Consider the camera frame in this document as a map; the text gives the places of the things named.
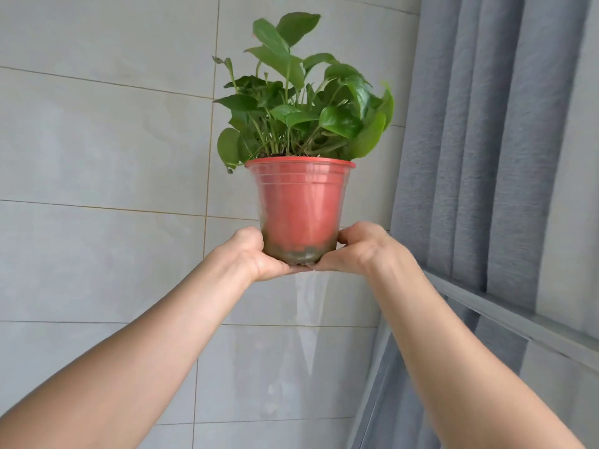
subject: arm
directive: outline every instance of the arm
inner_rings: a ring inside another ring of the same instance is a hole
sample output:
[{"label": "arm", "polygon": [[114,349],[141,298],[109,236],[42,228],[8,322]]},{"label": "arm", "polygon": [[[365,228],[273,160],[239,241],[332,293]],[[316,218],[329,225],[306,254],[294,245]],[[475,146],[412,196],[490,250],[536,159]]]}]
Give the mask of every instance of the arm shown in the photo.
[{"label": "arm", "polygon": [[0,447],[137,447],[244,290],[302,270],[263,246],[258,230],[239,230],[151,309],[2,416]]},{"label": "arm", "polygon": [[340,233],[319,271],[365,275],[447,448],[582,448],[541,399],[453,313],[408,250],[381,227]]}]

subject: tile wall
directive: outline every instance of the tile wall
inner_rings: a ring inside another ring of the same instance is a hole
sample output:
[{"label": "tile wall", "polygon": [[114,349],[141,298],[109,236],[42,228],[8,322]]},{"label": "tile wall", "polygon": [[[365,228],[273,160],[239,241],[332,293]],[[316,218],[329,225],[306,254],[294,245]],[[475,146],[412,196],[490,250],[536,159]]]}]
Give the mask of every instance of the tile wall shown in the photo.
[{"label": "tile wall", "polygon": [[[321,13],[295,53],[390,83],[393,125],[342,220],[388,228],[419,2],[0,0],[0,414],[257,225],[251,177],[215,152],[227,77],[211,55],[252,72],[259,17]],[[377,324],[359,277],[251,286],[141,447],[343,447]]]}]

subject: pothos plant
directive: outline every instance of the pothos plant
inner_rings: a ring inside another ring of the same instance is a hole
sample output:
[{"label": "pothos plant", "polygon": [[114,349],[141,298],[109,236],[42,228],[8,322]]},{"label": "pothos plant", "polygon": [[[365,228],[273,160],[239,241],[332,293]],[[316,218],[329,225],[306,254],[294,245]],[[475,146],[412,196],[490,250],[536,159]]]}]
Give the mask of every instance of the pothos plant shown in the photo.
[{"label": "pothos plant", "polygon": [[[258,59],[254,75],[235,79],[229,58],[213,57],[225,65],[231,81],[225,88],[235,94],[215,100],[231,110],[229,124],[219,136],[217,149],[232,173],[250,159],[273,156],[311,156],[344,160],[366,156],[378,143],[393,116],[388,87],[382,97],[354,67],[330,53],[301,59],[291,47],[313,30],[319,14],[292,12],[275,27],[266,19],[253,23],[253,34],[262,43],[247,49]],[[321,63],[328,67],[323,81],[306,83],[310,71]],[[285,81],[260,77],[264,64]]]}]

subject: red plastic pot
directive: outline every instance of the red plastic pot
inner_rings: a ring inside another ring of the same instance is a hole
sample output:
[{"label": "red plastic pot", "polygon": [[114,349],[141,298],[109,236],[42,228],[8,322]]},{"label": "red plastic pot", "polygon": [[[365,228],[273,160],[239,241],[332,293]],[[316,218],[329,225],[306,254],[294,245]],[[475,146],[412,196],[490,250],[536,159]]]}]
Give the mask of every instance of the red plastic pot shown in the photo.
[{"label": "red plastic pot", "polygon": [[246,163],[258,184],[264,251],[288,264],[317,262],[337,247],[353,162],[266,157]]}]

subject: potted plant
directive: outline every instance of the potted plant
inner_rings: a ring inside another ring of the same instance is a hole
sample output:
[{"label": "potted plant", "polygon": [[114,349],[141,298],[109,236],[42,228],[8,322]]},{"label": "potted plant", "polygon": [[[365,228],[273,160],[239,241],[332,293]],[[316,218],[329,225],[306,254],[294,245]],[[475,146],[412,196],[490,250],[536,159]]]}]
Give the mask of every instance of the potted plant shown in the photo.
[{"label": "potted plant", "polygon": [[[351,161],[376,146],[393,115],[389,89],[375,96],[354,67],[330,53],[305,59],[291,53],[319,20],[319,14],[292,12],[276,27],[255,21],[262,44],[246,50],[258,59],[254,75],[236,79],[231,60],[214,57],[231,77],[225,88],[235,91],[215,100],[231,110],[219,155],[229,173],[243,164],[255,177],[264,251],[289,264],[317,262],[336,248]],[[321,63],[327,64],[323,82],[307,83]],[[284,80],[261,76],[261,65]]]}]

